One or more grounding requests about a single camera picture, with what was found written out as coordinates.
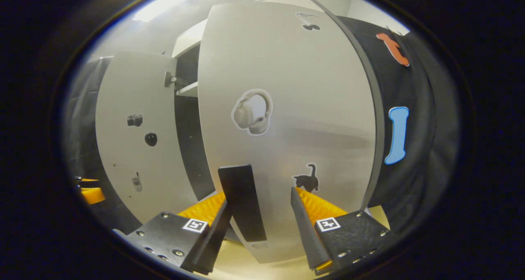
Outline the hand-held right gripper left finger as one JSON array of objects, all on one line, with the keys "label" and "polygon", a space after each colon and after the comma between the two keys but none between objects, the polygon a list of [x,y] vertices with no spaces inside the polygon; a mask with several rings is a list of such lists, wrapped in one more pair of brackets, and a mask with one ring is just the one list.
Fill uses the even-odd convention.
[{"label": "hand-held right gripper left finger", "polygon": [[126,242],[163,265],[208,275],[213,271],[230,219],[225,194],[219,193],[178,214],[159,213],[126,235]]}]

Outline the white cabinet shelf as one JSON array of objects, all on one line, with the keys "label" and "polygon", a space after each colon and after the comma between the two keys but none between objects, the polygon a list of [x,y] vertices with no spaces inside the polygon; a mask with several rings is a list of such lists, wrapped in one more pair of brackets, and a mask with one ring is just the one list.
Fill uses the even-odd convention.
[{"label": "white cabinet shelf", "polygon": [[184,97],[198,97],[198,82],[194,82],[192,84],[187,85],[186,87],[181,88],[180,90],[176,91],[176,96],[184,96]]}]

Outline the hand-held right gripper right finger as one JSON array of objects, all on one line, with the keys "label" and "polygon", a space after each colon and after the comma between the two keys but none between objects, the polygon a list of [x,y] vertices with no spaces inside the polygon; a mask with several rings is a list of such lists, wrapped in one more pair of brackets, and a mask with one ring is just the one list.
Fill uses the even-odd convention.
[{"label": "hand-held right gripper right finger", "polygon": [[316,275],[355,274],[396,241],[394,232],[365,211],[343,211],[304,189],[292,188],[290,203]]}]

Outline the white cabinet drawer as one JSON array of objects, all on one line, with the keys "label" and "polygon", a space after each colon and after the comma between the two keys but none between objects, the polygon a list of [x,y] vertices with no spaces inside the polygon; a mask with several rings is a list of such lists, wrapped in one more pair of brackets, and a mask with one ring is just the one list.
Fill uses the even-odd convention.
[{"label": "white cabinet drawer", "polygon": [[201,43],[207,22],[208,20],[203,20],[177,37],[172,51],[173,58],[180,57]]}]

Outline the metal door hinge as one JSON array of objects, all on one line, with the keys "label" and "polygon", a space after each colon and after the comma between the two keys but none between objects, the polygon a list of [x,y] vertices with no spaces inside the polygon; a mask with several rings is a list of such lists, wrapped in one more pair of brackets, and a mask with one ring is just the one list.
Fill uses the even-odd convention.
[{"label": "metal door hinge", "polygon": [[182,83],[183,81],[180,78],[173,76],[170,71],[165,72],[164,74],[164,86],[165,87],[169,87],[171,84],[174,84],[174,86],[180,86]]}]

